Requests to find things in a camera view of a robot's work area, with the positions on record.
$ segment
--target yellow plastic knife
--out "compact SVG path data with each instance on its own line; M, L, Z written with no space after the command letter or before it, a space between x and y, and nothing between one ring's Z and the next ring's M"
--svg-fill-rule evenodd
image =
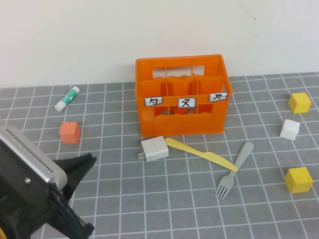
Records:
M165 142L170 147L177 148L179 150L183 150L183 151L186 151L188 153L195 154L199 157L205 158L205 159L212 161L214 163L217 163L225 168L228 168L231 171L234 171L234 172L238 171L238 168L234 164L229 162L226 158L223 158L223 157L217 155L216 153L201 152L201 151L194 149L194 148L192 148L192 147L190 147L182 142L179 142L173 138L165 138Z

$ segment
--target white cube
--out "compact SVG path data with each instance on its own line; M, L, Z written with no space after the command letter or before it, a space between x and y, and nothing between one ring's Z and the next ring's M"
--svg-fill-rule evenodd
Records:
M280 137L295 140L299 132L299 128L300 123L290 119L285 119L280 131Z

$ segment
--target orange plastic crate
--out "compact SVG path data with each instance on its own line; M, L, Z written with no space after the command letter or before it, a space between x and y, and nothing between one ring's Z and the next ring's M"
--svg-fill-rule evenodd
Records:
M189 75L167 75L186 66ZM196 66L203 75L194 74ZM165 76L153 77L154 68ZM138 59L135 84L141 136L224 132L233 91L221 55Z

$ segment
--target screw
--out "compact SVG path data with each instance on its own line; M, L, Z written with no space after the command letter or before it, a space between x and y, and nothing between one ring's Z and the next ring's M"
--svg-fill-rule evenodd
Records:
M25 182L26 184L30 184L30 183L31 183L31 179L25 178L24 182Z

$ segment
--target orange cube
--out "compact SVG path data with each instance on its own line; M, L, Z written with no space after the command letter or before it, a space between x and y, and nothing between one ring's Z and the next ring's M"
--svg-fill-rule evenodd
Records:
M62 143L78 143L81 129L78 122L63 122L59 131Z

